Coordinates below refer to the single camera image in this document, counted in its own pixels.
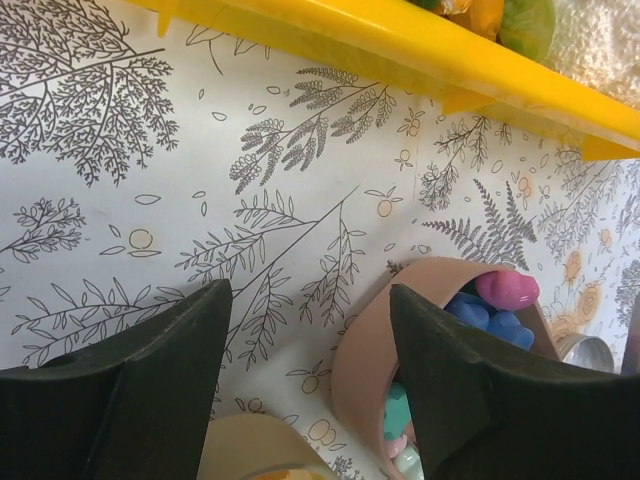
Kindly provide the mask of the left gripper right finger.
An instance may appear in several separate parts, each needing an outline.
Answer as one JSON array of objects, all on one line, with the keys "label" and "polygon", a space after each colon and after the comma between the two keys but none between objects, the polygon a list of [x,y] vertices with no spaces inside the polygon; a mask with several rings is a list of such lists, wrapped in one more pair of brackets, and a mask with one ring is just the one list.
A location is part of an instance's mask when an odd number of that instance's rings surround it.
[{"label": "left gripper right finger", "polygon": [[639,380],[523,350],[407,286],[390,291],[429,479],[635,479]]}]

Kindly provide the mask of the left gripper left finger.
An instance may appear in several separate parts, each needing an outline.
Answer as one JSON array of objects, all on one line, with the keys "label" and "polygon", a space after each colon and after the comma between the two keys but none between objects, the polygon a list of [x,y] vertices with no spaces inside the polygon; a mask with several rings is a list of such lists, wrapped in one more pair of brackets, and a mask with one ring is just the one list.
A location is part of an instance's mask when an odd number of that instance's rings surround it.
[{"label": "left gripper left finger", "polygon": [[4,370],[2,477],[195,478],[231,309],[217,280],[96,344]]}]

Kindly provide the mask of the pink tray colourful candies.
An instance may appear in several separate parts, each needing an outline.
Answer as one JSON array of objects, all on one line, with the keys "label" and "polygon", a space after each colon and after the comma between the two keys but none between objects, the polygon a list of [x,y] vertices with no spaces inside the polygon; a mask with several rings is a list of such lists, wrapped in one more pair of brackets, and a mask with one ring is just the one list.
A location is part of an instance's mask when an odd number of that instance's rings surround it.
[{"label": "pink tray colourful candies", "polygon": [[446,306],[466,285],[479,287],[479,296],[492,306],[513,310],[534,334],[531,351],[557,360],[558,349],[537,303],[535,278],[510,267],[462,259],[432,257],[401,270],[347,329],[336,351],[331,398],[338,420],[376,458],[391,479],[402,473],[392,462],[406,442],[384,439],[387,394],[399,368],[390,321],[390,289],[403,284],[438,307]]}]

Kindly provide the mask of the beige tray gummy candies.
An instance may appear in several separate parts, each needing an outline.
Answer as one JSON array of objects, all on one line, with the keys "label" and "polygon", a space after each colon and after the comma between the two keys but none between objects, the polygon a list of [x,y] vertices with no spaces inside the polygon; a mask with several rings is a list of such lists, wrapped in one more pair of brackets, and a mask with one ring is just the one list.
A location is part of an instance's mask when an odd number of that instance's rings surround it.
[{"label": "beige tray gummy candies", "polygon": [[266,414],[209,423],[199,479],[334,479],[336,474],[289,424]]}]

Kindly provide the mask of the silver jar lid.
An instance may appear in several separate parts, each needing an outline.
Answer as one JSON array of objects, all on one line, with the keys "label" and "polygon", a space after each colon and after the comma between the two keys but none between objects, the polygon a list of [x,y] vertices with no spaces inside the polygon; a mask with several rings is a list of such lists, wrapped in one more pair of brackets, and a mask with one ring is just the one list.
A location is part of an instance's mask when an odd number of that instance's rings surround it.
[{"label": "silver jar lid", "polygon": [[566,364],[600,372],[614,372],[611,350],[599,337],[573,333],[560,339],[557,348],[560,360]]}]

